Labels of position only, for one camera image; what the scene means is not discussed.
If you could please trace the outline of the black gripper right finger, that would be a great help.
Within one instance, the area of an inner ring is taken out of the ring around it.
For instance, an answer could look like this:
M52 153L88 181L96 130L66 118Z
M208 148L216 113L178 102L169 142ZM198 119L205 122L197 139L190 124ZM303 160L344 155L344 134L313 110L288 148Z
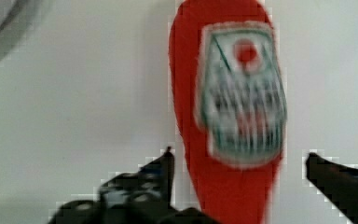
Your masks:
M358 224L358 169L328 161L311 152L306 178L353 224Z

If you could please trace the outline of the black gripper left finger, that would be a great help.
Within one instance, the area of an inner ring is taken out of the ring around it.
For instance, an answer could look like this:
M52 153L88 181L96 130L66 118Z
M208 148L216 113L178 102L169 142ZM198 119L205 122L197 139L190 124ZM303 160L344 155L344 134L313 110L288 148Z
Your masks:
M99 198L62 205L48 224L220 224L200 210L171 205L174 155L169 149L135 173L103 183Z

